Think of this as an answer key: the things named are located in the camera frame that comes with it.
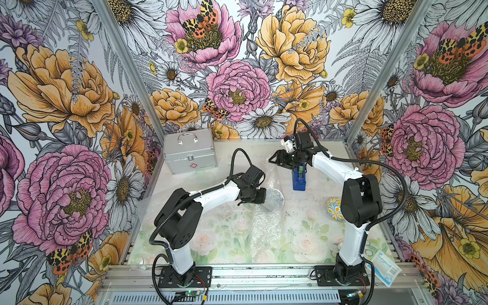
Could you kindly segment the blue tape dispenser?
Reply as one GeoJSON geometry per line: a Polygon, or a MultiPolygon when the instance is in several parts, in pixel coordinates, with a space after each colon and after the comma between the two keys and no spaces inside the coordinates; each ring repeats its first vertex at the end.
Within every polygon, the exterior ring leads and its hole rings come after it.
{"type": "Polygon", "coordinates": [[[295,191],[306,190],[306,164],[301,163],[292,170],[292,185],[295,191]]]}

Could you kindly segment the clear bubble wrap sheet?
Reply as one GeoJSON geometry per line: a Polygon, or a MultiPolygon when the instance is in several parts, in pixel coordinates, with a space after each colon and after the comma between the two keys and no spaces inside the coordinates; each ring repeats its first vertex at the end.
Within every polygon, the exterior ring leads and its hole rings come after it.
{"type": "MultiPolygon", "coordinates": [[[[263,187],[276,188],[282,193],[278,167],[264,165],[266,178],[263,187]]],[[[275,263],[278,261],[273,251],[280,244],[285,222],[285,205],[281,211],[267,213],[261,205],[242,204],[230,207],[216,227],[227,250],[235,263],[240,259],[246,263],[275,263]]]]}

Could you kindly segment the blue yellow patterned bowl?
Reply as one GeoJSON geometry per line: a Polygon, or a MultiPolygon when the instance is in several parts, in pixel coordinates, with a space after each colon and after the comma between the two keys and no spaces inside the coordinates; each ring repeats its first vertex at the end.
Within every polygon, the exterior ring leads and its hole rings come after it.
{"type": "Polygon", "coordinates": [[[266,198],[264,203],[261,205],[263,211],[267,213],[281,211],[284,205],[285,198],[280,190],[276,188],[268,188],[266,190],[266,198]]]}

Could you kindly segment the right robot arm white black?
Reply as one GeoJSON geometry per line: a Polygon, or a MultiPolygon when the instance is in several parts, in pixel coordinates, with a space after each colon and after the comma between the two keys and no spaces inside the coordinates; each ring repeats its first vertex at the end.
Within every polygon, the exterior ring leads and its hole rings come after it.
{"type": "Polygon", "coordinates": [[[292,136],[281,140],[282,149],[270,157],[269,162],[294,172],[300,166],[309,165],[341,186],[340,209],[347,223],[343,246],[331,270],[318,266],[314,272],[318,283],[331,280],[338,285],[351,285],[365,274],[365,267],[369,264],[364,250],[370,230],[391,219],[400,209],[396,207],[384,214],[376,176],[349,167],[353,160],[333,156],[321,145],[309,125],[300,132],[297,129],[299,124],[305,125],[306,122],[303,119],[295,121],[292,136]]]}

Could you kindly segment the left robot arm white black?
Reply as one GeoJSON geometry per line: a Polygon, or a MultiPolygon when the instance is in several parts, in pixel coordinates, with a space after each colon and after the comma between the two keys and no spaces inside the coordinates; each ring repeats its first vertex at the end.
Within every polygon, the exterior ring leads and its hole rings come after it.
{"type": "Polygon", "coordinates": [[[169,259],[160,283],[188,287],[200,272],[191,255],[189,242],[193,238],[201,216],[225,203],[261,205],[266,189],[261,186],[266,174],[255,166],[244,149],[238,148],[231,157],[230,174],[224,182],[203,191],[187,192],[176,189],[156,216],[150,245],[162,246],[169,259]]]}

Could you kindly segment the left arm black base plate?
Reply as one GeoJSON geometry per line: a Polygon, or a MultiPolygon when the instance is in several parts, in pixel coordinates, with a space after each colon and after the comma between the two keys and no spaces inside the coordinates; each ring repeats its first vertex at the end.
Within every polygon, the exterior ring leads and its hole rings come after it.
{"type": "Polygon", "coordinates": [[[181,275],[173,267],[163,266],[156,279],[159,288],[209,288],[212,272],[212,267],[193,266],[181,275]]]}

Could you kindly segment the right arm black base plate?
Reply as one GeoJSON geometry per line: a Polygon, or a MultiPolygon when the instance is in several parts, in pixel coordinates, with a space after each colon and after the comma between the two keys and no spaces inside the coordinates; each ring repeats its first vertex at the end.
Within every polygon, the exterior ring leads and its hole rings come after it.
{"type": "Polygon", "coordinates": [[[362,264],[356,266],[319,265],[315,266],[311,275],[319,287],[370,285],[368,274],[362,264]]]}

